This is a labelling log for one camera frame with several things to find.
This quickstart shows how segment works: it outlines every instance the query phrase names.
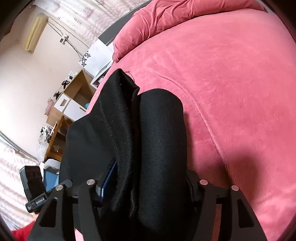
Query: pink pillow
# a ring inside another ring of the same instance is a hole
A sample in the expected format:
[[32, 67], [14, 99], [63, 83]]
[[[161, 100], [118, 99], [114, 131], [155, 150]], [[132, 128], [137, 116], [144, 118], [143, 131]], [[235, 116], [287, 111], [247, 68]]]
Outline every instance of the pink pillow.
[[112, 58], [118, 62], [145, 40], [194, 17], [243, 8], [265, 11], [256, 0], [153, 0], [134, 13], [115, 37]]

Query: white cabinet door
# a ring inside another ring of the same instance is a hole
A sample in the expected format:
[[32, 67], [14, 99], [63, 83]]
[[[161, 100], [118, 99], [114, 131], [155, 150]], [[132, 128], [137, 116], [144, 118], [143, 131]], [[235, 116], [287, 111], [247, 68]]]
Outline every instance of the white cabinet door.
[[58, 109], [60, 112], [63, 112], [67, 104], [69, 103], [69, 101], [70, 101], [70, 98], [65, 94], [62, 94], [54, 104], [54, 107]]
[[80, 104], [74, 100], [70, 100], [66, 109], [64, 110], [64, 115], [69, 117], [71, 120], [76, 121], [85, 115], [86, 109], [84, 109]]

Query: drawer handle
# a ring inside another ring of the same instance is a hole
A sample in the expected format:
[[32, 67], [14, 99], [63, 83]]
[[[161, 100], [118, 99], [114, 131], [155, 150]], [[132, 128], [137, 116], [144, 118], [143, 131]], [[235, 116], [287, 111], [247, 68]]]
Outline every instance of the drawer handle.
[[66, 104], [67, 100], [63, 99], [63, 101], [61, 102], [60, 106], [64, 106]]

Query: air conditioner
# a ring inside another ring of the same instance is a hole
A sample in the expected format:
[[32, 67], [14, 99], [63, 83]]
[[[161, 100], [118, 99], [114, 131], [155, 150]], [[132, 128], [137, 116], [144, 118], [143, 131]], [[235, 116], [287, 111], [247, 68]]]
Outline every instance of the air conditioner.
[[44, 13], [36, 15], [34, 22], [29, 30], [27, 38], [25, 39], [24, 48], [27, 51], [33, 50], [47, 24], [48, 16]]

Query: white curtain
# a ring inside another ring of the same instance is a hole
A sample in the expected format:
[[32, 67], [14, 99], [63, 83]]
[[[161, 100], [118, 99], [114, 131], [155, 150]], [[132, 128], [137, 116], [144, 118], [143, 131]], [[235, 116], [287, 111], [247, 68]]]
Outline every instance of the white curtain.
[[18, 229], [33, 220], [25, 208], [27, 198], [19, 170], [36, 165], [37, 161], [16, 153], [0, 140], [0, 214], [10, 229]]
[[116, 20], [146, 0], [36, 0], [44, 9], [93, 44]]

